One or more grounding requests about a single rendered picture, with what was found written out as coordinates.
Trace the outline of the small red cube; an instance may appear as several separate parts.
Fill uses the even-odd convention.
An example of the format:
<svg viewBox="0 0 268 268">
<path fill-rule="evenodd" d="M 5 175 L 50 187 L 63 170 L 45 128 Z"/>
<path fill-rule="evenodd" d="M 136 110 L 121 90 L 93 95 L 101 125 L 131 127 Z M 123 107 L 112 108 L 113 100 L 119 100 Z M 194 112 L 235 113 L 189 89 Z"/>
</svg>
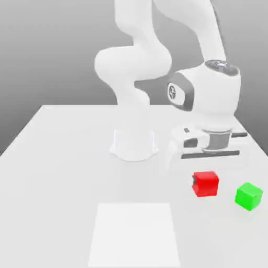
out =
<svg viewBox="0 0 268 268">
<path fill-rule="evenodd" d="M 197 197 L 216 196 L 219 177 L 214 171 L 194 172 L 192 189 Z"/>
</svg>

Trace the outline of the small green cube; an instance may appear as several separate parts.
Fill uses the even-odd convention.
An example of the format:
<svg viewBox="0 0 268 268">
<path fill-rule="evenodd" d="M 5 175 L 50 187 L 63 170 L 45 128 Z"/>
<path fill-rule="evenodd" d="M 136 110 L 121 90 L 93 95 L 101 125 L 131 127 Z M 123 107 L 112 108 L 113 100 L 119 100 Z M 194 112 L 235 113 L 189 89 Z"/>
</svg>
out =
<svg viewBox="0 0 268 268">
<path fill-rule="evenodd" d="M 244 209 L 252 211 L 259 205 L 262 194 L 263 190 L 246 182 L 237 189 L 234 201 Z"/>
</svg>

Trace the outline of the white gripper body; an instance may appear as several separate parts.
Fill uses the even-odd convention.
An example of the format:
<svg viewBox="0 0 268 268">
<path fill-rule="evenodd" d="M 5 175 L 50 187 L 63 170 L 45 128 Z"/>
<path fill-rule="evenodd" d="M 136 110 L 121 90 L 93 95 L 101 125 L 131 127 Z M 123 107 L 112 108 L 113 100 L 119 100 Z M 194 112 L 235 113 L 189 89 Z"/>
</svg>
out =
<svg viewBox="0 0 268 268">
<path fill-rule="evenodd" d="M 238 169 L 248 164 L 248 158 L 242 150 L 182 152 L 169 158 L 169 172 Z"/>
</svg>

